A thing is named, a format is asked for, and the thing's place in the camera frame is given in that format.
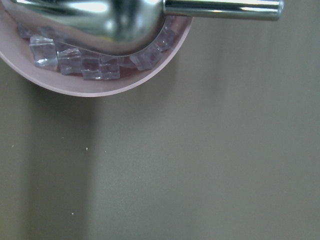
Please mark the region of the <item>steel ice scoop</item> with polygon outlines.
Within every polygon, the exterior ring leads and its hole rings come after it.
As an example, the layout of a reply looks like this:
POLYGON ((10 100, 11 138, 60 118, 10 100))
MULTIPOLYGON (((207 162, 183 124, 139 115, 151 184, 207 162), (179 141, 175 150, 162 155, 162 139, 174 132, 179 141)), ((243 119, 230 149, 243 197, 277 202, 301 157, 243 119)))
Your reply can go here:
POLYGON ((92 52, 127 56, 159 35, 167 16, 276 21, 282 0, 4 0, 18 23, 92 52))

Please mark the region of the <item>pink bowl with ice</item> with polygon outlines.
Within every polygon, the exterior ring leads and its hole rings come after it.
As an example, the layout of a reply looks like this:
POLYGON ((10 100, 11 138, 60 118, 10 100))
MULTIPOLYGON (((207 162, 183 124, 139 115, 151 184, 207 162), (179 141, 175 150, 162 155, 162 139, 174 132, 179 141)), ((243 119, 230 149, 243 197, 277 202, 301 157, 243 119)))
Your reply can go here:
POLYGON ((56 70, 36 67, 29 42, 20 37, 16 21, 0 8, 0 57, 15 72, 45 89, 77 97, 104 97, 133 89, 157 75, 176 55, 192 25, 192 17, 176 16, 172 30, 176 37, 170 49, 153 69, 121 68, 115 80, 85 80, 80 75, 62 75, 56 70))

